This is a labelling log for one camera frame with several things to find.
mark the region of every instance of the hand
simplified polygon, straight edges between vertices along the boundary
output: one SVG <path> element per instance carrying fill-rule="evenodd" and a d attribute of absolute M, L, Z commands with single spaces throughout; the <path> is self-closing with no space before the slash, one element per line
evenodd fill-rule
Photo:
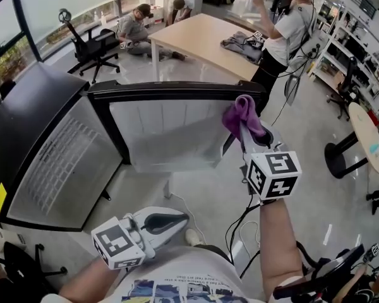
<path fill-rule="evenodd" d="M 264 0 L 253 0 L 253 4 L 258 8 L 264 8 Z"/>

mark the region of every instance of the black office chair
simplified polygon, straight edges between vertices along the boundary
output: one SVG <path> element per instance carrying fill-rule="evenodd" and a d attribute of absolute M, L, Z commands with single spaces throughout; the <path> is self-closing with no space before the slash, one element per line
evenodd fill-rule
<path fill-rule="evenodd" d="M 46 280 L 47 276 L 66 275 L 68 270 L 61 267 L 59 271 L 44 273 L 40 265 L 39 251 L 43 251 L 42 244 L 35 245 L 35 260 L 19 247 L 4 243 L 4 259 L 0 258 L 0 264 L 4 265 L 4 270 L 11 282 L 2 282 L 0 285 L 8 292 L 16 292 L 18 297 L 28 297 L 28 302 L 40 302 L 42 298 L 56 290 Z M 0 290 L 0 297 L 3 298 L 3 291 Z"/>
<path fill-rule="evenodd" d="M 345 112 L 347 115 L 347 121 L 349 121 L 349 114 L 348 114 L 348 105 L 355 101 L 350 96 L 350 92 L 352 92 L 352 76 L 355 72 L 355 70 L 358 68 L 358 63 L 355 57 L 350 57 L 349 63 L 348 63 L 348 70 L 346 78 L 344 79 L 344 82 L 341 83 L 342 85 L 338 87 L 339 91 L 339 97 L 341 100 L 336 100 L 334 97 L 334 93 L 331 94 L 331 97 L 327 99 L 327 103 L 334 102 L 335 104 L 338 104 L 340 107 L 340 115 L 338 116 L 338 119 L 341 119 L 342 113 Z"/>
<path fill-rule="evenodd" d="M 115 37 L 115 33 L 112 30 L 104 29 L 101 31 L 100 36 L 91 38 L 91 31 L 88 33 L 88 41 L 85 42 L 81 39 L 80 35 L 76 32 L 71 21 L 71 13 L 67 9 L 59 10 L 59 21 L 64 23 L 70 30 L 70 32 L 75 36 L 75 39 L 71 41 L 75 44 L 76 52 L 75 56 L 81 65 L 86 64 L 89 61 L 94 61 L 93 64 L 83 68 L 80 71 L 80 76 L 83 76 L 83 72 L 93 68 L 95 66 L 95 74 L 93 77 L 92 83 L 95 83 L 95 79 L 99 72 L 101 66 L 110 66 L 116 68 L 116 73 L 119 73 L 121 70 L 118 65 L 107 62 L 110 58 L 118 59 L 118 53 L 108 55 L 107 51 L 113 49 L 119 45 L 118 39 Z"/>

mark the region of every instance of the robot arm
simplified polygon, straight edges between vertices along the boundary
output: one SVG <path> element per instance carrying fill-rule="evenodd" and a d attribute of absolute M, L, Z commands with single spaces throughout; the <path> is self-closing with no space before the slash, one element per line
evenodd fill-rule
<path fill-rule="evenodd" d="M 183 212 L 148 206 L 122 220 L 116 217 L 92 230 L 94 247 L 109 269 L 141 265 L 188 223 Z"/>

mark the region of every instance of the person sitting on floor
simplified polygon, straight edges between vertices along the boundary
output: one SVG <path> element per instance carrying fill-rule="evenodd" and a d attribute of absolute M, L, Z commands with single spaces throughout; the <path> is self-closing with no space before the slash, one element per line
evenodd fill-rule
<path fill-rule="evenodd" d="M 169 0 L 169 13 L 165 26 L 172 25 L 174 22 L 185 20 L 191 16 L 192 9 L 195 8 L 195 0 Z"/>
<path fill-rule="evenodd" d="M 131 55 L 152 56 L 152 45 L 148 37 L 148 32 L 143 24 L 143 20 L 150 16 L 150 5 L 141 4 L 131 13 L 123 16 L 117 26 L 117 36 L 120 43 L 123 43 L 128 53 Z M 159 57 L 172 57 L 185 60 L 185 56 L 173 52 L 169 49 L 159 48 Z"/>

